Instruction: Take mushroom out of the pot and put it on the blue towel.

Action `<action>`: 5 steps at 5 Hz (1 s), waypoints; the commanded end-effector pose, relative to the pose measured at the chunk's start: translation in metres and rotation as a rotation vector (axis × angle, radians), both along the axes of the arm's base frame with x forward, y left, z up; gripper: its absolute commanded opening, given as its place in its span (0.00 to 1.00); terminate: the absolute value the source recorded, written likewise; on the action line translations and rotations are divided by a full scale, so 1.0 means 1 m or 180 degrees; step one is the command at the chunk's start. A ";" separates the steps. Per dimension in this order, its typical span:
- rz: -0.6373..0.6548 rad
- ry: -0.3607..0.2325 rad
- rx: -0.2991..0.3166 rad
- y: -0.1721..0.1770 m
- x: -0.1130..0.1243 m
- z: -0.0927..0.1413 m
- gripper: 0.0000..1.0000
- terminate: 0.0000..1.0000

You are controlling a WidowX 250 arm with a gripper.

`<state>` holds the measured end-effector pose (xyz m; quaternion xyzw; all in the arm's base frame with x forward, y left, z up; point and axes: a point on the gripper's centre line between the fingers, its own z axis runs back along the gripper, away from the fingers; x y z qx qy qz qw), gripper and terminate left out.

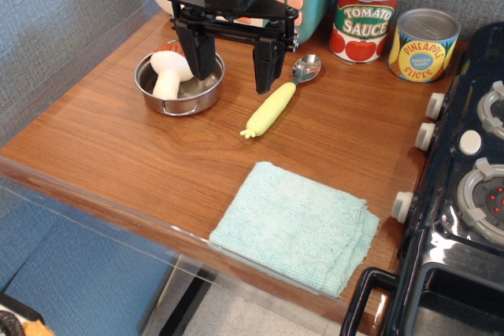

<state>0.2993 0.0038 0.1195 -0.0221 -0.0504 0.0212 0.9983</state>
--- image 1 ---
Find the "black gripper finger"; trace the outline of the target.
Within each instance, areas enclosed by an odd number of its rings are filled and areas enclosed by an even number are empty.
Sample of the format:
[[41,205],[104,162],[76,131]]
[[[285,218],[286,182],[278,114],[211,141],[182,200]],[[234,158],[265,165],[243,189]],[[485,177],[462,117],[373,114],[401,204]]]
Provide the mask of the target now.
[[256,91],[265,94],[282,71],[285,45],[278,39],[261,37],[254,43],[253,59]]
[[215,69],[215,40],[209,37],[203,25],[175,22],[176,33],[192,74],[206,79]]

